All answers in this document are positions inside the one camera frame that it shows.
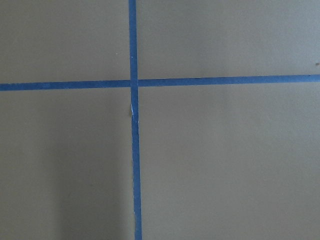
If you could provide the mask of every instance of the painted wall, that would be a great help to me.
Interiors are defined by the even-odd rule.
[[[319,74],[317,0],[137,0],[139,78]],[[127,0],[0,2],[0,83],[127,80]],[[320,236],[319,83],[140,88],[145,240]],[[129,88],[0,92],[0,239],[132,240]]]

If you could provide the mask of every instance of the horizontal tape strip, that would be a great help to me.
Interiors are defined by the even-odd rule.
[[[0,91],[127,88],[130,80],[2,83]]]

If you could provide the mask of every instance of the blue painter's tape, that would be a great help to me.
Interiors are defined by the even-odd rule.
[[[310,83],[310,82],[320,82],[320,75],[142,79],[142,80],[139,80],[139,87],[226,85],[226,84],[276,84],[276,83]]]
[[[32,82],[2,83],[0,91],[54,90],[54,89],[102,89],[130,87],[129,80],[103,81],[66,81],[66,82]]]
[[[133,162],[133,210],[135,216],[134,239],[142,240],[140,147],[139,147],[139,88],[137,54],[136,0],[129,0],[130,80],[132,109],[132,162]]]

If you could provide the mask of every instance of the vertical tape strip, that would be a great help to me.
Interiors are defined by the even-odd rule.
[[[137,54],[137,16],[136,0],[129,0],[130,37],[130,80],[132,109],[132,161],[133,161],[133,207],[135,216],[134,239],[142,240],[141,184],[139,149],[139,92],[138,92],[138,54]]]

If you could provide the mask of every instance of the wall surface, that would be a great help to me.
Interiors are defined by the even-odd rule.
[[[138,0],[139,77],[320,74],[318,0]]]
[[[319,92],[319,83],[141,88],[144,239],[318,239]]]
[[[0,84],[130,79],[127,0],[0,1]],[[137,0],[140,79],[320,74],[318,0]],[[144,240],[320,236],[320,84],[140,88]],[[0,239],[133,240],[129,88],[0,92]]]
[[[0,239],[133,239],[130,90],[0,93]]]

